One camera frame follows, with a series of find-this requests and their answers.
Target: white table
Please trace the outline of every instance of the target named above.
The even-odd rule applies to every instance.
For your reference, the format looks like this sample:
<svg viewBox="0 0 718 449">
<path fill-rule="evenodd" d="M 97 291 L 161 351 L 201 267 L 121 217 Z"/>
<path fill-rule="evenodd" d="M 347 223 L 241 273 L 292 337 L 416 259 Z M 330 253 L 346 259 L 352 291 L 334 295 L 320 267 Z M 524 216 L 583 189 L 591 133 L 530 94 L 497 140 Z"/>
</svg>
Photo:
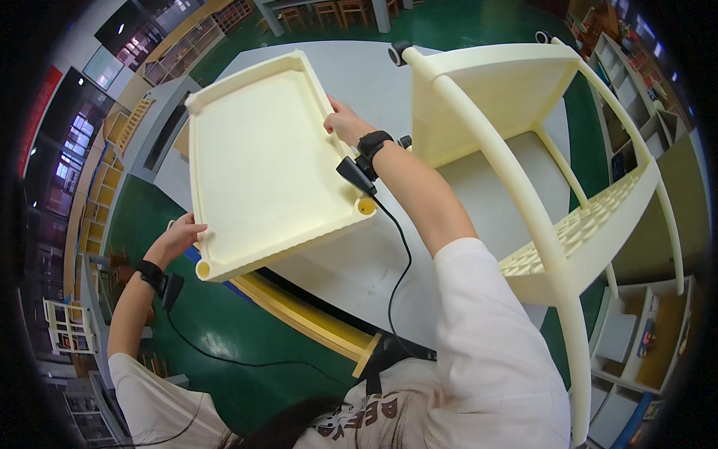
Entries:
<svg viewBox="0 0 718 449">
<path fill-rule="evenodd" d="M 312 3 L 319 3 L 320 1 L 326 0 L 255 0 L 254 3 L 257 5 L 257 9 L 262 13 L 264 19 L 267 21 L 269 28 L 275 36 L 279 37 L 284 34 L 284 28 L 281 22 L 276 18 L 276 11 L 279 9 L 290 8 L 292 6 L 300 6 Z M 413 0 L 401 0 L 404 9 L 413 9 Z M 376 26 L 380 33 L 388 33 L 391 30 L 391 23 L 389 22 L 389 14 L 386 8 L 386 0 L 371 0 L 372 7 L 374 8 L 374 17 L 376 17 Z"/>
<path fill-rule="evenodd" d="M 242 52 L 220 78 L 298 48 L 303 50 L 324 90 L 350 104 L 370 124 L 394 138 L 411 133 L 411 69 L 397 68 L 382 42 L 330 41 L 277 45 Z M 436 50 L 421 49 L 425 54 Z M 551 113 L 546 131 L 570 163 L 564 102 Z M 569 207 L 569 186 L 550 154 L 534 134 L 522 134 L 508 146 L 526 171 L 553 222 Z M 479 237 L 497 259 L 511 254 L 530 238 L 526 225 L 481 153 L 439 169 L 466 207 Z M 189 166 L 172 150 L 155 185 L 184 209 L 192 208 Z M 399 287 L 393 322 L 404 338 L 436 348 L 438 291 L 432 259 L 414 225 L 381 181 L 380 200 L 406 234 L 414 263 Z M 389 295 L 406 266 L 406 250 L 394 224 L 381 211 L 372 223 L 339 239 L 312 247 L 269 265 L 269 269 L 324 301 L 384 330 L 389 329 Z M 525 305 L 531 322 L 541 327 L 546 306 Z"/>
</svg>

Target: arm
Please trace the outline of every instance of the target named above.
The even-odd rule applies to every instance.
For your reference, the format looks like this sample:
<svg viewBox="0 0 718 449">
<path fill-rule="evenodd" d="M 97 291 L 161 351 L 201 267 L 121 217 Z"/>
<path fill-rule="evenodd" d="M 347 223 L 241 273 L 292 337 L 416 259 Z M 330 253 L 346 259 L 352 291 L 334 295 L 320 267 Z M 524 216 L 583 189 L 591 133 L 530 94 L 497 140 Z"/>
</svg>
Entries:
<svg viewBox="0 0 718 449">
<path fill-rule="evenodd" d="M 352 109 L 329 96 L 335 113 L 324 128 L 356 147 L 359 139 L 376 128 L 357 117 Z M 448 243 L 462 237 L 478 239 L 464 206 L 449 184 L 434 169 L 391 140 L 374 156 L 376 174 L 401 204 L 416 226 L 421 240 L 434 257 Z"/>
<path fill-rule="evenodd" d="M 207 225 L 195 224 L 193 213 L 184 214 L 152 244 L 144 260 L 164 271 L 171 261 L 197 241 L 197 233 L 205 229 Z M 127 282 L 112 314 L 107 342 L 108 358 L 118 352 L 137 357 L 142 328 L 153 297 L 154 289 L 140 278 L 139 272 L 135 272 Z"/>
</svg>

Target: wooden chair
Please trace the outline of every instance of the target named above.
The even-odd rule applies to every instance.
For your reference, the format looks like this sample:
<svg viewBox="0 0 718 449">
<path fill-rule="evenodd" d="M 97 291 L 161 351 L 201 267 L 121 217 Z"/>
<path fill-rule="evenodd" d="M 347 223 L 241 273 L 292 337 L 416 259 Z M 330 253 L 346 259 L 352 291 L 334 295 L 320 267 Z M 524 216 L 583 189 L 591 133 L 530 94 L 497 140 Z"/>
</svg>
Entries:
<svg viewBox="0 0 718 449">
<path fill-rule="evenodd" d="M 269 24 L 267 23 L 267 19 L 265 19 L 264 17 L 259 19 L 259 22 L 257 22 L 257 27 L 259 27 L 259 30 L 262 31 L 262 34 L 266 34 L 270 30 Z"/>
<path fill-rule="evenodd" d="M 281 18 L 284 19 L 286 29 L 290 33 L 292 32 L 292 28 L 289 26 L 290 19 L 299 19 L 299 22 L 302 24 L 302 28 L 307 29 L 307 25 L 304 24 L 304 19 L 302 18 L 302 13 L 299 12 L 299 8 L 297 8 L 296 6 L 293 8 L 284 8 L 280 12 Z"/>
<path fill-rule="evenodd" d="M 399 17 L 399 3 L 397 0 L 386 0 L 386 12 L 389 14 L 389 23 L 391 23 L 391 7 L 394 7 L 394 12 L 396 12 L 396 18 Z"/>
<path fill-rule="evenodd" d="M 322 26 L 322 29 L 324 29 L 324 22 L 322 22 L 322 15 L 323 14 L 331 14 L 331 13 L 334 13 L 334 17 L 337 19 L 337 24 L 339 24 L 339 28 L 344 27 L 344 24 L 342 22 L 342 17 L 339 15 L 339 8 L 337 7 L 336 1 L 322 1 L 320 3 L 315 3 L 314 10 L 317 12 L 317 18 L 319 19 L 319 25 Z"/>
<path fill-rule="evenodd" d="M 342 12 L 342 18 L 344 19 L 344 25 L 349 27 L 349 22 L 347 22 L 347 14 L 352 14 L 355 12 L 361 13 L 361 18 L 364 21 L 364 28 L 369 28 L 369 21 L 368 21 L 368 12 L 369 8 L 366 6 L 365 0 L 339 0 L 337 2 L 339 4 L 339 10 Z"/>
</svg>

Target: cream plastic tray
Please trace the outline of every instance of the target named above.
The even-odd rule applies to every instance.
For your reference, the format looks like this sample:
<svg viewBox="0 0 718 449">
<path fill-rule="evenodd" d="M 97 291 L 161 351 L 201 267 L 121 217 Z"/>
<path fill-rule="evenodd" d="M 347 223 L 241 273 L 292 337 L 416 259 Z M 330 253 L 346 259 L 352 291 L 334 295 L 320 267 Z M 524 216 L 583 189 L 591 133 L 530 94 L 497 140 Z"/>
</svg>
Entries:
<svg viewBox="0 0 718 449">
<path fill-rule="evenodd" d="M 374 203 L 336 172 L 351 149 L 322 127 L 332 113 L 304 52 L 191 95 L 190 182 L 205 281 L 245 274 L 354 230 Z"/>
</svg>

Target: finger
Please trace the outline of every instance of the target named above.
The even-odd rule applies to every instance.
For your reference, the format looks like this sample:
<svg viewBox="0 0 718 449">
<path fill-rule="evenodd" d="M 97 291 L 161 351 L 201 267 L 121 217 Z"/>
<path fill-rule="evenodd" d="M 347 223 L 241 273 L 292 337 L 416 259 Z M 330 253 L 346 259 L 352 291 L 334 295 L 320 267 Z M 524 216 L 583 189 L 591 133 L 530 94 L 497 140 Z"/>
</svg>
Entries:
<svg viewBox="0 0 718 449">
<path fill-rule="evenodd" d="M 195 214 L 193 212 L 187 212 L 183 216 L 177 219 L 178 224 L 187 224 L 195 222 Z"/>
<path fill-rule="evenodd" d="M 194 234 L 196 234 L 196 233 L 199 233 L 199 232 L 202 232 L 202 231 L 206 231 L 206 230 L 207 230 L 207 225 L 206 225 L 206 224 L 201 224 L 201 225 L 198 225 L 198 224 L 188 224 L 188 225 L 186 225 L 185 228 L 182 229 L 182 230 L 183 230 L 184 232 L 186 232 L 186 233 L 194 233 Z"/>
<path fill-rule="evenodd" d="M 327 131 L 327 134 L 331 134 L 334 132 L 334 127 L 332 126 L 332 122 L 334 121 L 334 114 L 329 114 L 326 119 L 324 119 L 324 123 L 322 124 L 324 126 L 324 129 Z"/>
<path fill-rule="evenodd" d="M 329 94 L 327 94 L 327 98 L 329 99 L 329 104 L 332 105 L 332 109 L 334 109 L 334 112 L 340 112 L 342 110 L 342 106 L 344 106 L 344 103 Z"/>
</svg>

